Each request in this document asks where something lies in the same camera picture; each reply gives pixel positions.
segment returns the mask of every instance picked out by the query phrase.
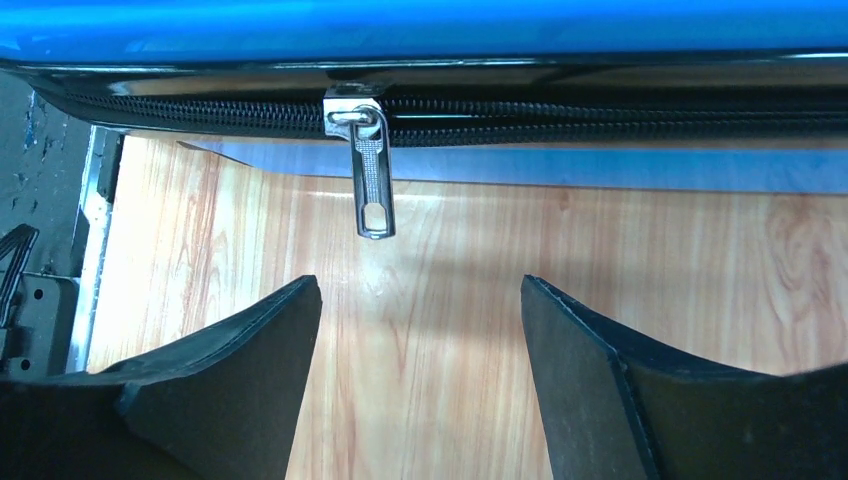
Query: zipper slider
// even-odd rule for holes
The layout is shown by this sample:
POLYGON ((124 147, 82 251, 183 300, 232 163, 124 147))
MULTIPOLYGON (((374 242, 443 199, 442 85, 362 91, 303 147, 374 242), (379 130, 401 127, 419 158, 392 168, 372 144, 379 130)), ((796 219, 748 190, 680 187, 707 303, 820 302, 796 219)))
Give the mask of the zipper slider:
POLYGON ((380 93, 378 87, 345 84, 324 96, 324 134, 350 142, 356 229, 372 240, 395 234, 389 125, 374 99, 380 93))

